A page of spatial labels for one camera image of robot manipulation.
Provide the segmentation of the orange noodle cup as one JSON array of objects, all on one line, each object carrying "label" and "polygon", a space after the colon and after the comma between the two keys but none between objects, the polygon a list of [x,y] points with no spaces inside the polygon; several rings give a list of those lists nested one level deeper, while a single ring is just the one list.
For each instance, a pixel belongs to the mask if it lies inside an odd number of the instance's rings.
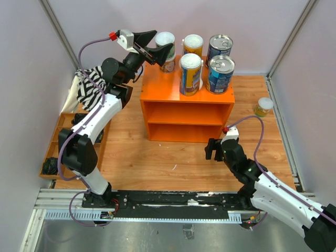
[{"label": "orange noodle cup", "polygon": [[172,73],[175,69],[175,57],[168,58],[165,63],[160,67],[163,73]]}]

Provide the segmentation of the tall colourful can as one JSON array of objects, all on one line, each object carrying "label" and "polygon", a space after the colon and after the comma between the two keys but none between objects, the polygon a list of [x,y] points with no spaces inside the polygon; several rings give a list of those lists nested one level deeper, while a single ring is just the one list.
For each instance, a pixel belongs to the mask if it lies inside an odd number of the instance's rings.
[{"label": "tall colourful can", "polygon": [[197,54],[187,53],[180,59],[181,78],[180,93],[193,96],[203,87],[203,60]]}]

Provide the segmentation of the tall yellow purple can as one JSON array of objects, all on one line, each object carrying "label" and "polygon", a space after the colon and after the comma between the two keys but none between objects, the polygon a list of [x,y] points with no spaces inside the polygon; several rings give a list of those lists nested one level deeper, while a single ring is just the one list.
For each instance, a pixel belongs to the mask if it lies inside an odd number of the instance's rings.
[{"label": "tall yellow purple can", "polygon": [[182,56],[185,54],[196,54],[202,57],[204,40],[200,35],[190,34],[182,40]]}]

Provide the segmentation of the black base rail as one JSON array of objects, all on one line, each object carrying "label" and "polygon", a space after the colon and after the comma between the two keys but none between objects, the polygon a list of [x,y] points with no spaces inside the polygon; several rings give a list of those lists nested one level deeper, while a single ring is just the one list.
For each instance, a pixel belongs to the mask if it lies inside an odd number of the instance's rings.
[{"label": "black base rail", "polygon": [[258,212],[237,193],[117,190],[107,198],[93,193],[83,197],[84,208],[117,208],[117,217],[165,221],[227,219],[230,211]]}]

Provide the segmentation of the wooden compartment tray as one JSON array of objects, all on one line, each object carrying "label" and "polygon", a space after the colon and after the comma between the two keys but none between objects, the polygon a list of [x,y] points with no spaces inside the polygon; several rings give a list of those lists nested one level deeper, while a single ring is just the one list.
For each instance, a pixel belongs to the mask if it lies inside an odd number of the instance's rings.
[{"label": "wooden compartment tray", "polygon": [[[44,179],[50,180],[60,180],[58,169],[57,169],[57,159],[58,159],[58,134],[63,128],[71,129],[75,122],[79,122],[80,119],[85,117],[86,113],[61,113],[57,125],[55,127],[49,148],[46,152],[45,159],[41,166],[39,176]],[[101,169],[101,164],[103,160],[103,154],[106,148],[107,136],[109,133],[111,121],[105,126],[105,128],[98,135],[94,146],[96,154],[98,156],[98,169]]]}]

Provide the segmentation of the blue soup can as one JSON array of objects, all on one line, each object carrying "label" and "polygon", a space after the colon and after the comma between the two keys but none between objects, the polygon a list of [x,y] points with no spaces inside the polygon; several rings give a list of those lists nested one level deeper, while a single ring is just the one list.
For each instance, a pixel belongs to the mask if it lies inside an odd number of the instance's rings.
[{"label": "blue soup can", "polygon": [[214,94],[225,93],[235,70],[235,62],[224,55],[216,55],[208,65],[206,88]]}]

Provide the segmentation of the dark blue food can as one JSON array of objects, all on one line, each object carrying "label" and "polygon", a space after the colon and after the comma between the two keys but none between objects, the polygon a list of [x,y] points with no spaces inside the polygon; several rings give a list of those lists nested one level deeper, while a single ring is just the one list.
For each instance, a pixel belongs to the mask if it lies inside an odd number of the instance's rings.
[{"label": "dark blue food can", "polygon": [[213,35],[209,39],[208,52],[205,66],[209,67],[210,60],[217,55],[229,56],[233,46],[233,40],[227,35]]}]

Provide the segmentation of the white lid yellow jar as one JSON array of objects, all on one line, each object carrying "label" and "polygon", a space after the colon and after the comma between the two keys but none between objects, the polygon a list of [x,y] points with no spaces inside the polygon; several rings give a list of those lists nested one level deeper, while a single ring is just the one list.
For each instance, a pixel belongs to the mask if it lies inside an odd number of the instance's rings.
[{"label": "white lid yellow jar", "polygon": [[258,117],[265,117],[268,112],[273,108],[274,103],[270,98],[262,97],[258,100],[258,103],[254,109],[254,113]]}]

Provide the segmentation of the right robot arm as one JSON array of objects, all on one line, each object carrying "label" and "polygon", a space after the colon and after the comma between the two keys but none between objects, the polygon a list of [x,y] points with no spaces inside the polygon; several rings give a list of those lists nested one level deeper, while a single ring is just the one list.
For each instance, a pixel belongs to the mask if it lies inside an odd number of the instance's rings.
[{"label": "right robot arm", "polygon": [[335,250],[335,206],[324,206],[295,191],[266,167],[247,158],[235,139],[209,139],[205,158],[223,161],[243,184],[238,205],[262,210],[291,227],[313,251]]}]

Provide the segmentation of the green white noodle cup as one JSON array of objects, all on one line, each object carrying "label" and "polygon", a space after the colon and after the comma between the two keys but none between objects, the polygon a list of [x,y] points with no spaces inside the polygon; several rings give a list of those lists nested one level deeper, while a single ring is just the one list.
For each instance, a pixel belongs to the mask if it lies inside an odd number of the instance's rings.
[{"label": "green white noodle cup", "polygon": [[155,37],[156,47],[164,46],[169,43],[172,43],[173,46],[170,49],[167,59],[171,59],[175,55],[175,36],[169,31],[160,32],[156,35]]}]

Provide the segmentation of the orange wooden shelf cabinet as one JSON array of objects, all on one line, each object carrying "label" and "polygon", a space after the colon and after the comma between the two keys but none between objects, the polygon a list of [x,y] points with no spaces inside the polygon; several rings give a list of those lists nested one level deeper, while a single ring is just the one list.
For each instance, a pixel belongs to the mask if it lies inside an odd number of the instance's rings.
[{"label": "orange wooden shelf cabinet", "polygon": [[206,143],[218,139],[235,104],[233,85],[224,94],[202,87],[195,95],[180,93],[181,69],[163,73],[145,64],[140,102],[150,141]]}]

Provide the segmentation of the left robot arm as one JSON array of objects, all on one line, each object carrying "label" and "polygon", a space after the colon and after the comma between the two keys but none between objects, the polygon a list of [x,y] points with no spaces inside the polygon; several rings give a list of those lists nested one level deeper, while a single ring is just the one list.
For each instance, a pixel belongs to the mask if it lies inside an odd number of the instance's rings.
[{"label": "left robot arm", "polygon": [[129,102],[133,88],[129,81],[135,82],[135,75],[143,68],[144,62],[163,66],[173,47],[172,43],[149,48],[149,42],[157,34],[156,30],[133,33],[121,29],[110,33],[106,40],[117,43],[128,52],[127,56],[118,61],[107,58],[101,65],[102,77],[107,89],[102,90],[94,84],[101,98],[92,110],[71,129],[62,129],[58,135],[58,166],[64,165],[86,186],[85,193],[93,200],[94,205],[108,207],[115,200],[111,184],[102,176],[98,169],[98,156],[94,142],[107,123]]}]

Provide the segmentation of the white cloth under stripes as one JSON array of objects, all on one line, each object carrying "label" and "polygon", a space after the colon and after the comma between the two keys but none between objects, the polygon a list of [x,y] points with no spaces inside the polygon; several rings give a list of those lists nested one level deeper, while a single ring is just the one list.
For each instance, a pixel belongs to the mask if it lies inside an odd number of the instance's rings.
[{"label": "white cloth under stripes", "polygon": [[72,81],[71,88],[69,89],[69,93],[65,101],[65,104],[61,110],[61,113],[74,112],[77,109],[78,104],[79,104],[79,101],[77,100],[77,95],[79,91],[79,83],[80,83],[80,79],[77,76],[75,76]]}]

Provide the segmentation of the black white striped cloth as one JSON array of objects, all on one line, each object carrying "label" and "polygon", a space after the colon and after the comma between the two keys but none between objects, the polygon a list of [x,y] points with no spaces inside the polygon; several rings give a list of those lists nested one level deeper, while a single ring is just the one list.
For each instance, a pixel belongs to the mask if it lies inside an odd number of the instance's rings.
[{"label": "black white striped cloth", "polygon": [[[102,77],[103,72],[101,66],[86,69],[85,73],[96,83],[97,86],[99,86],[100,89],[103,91],[106,90],[107,83]],[[77,100],[83,105],[84,110],[91,111],[95,105],[100,102],[102,93],[90,82],[81,69],[79,69],[75,75],[79,78]]]}]

